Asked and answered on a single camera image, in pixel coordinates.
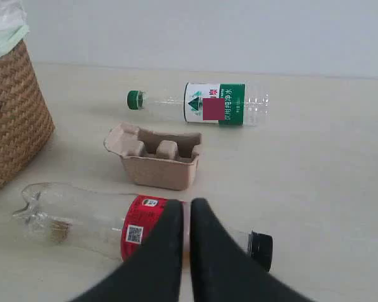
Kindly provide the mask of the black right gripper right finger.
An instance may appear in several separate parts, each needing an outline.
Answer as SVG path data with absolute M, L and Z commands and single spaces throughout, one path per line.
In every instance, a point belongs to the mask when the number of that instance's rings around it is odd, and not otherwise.
M 308 301 L 270 274 L 273 238 L 251 232 L 245 247 L 221 224 L 208 201 L 190 213 L 190 267 L 195 301 Z

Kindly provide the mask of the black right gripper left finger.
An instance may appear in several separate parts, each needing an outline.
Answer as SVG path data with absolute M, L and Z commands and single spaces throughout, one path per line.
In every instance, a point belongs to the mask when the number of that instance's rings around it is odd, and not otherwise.
M 183 258 L 183 207 L 167 201 L 141 247 L 74 301 L 178 301 Z

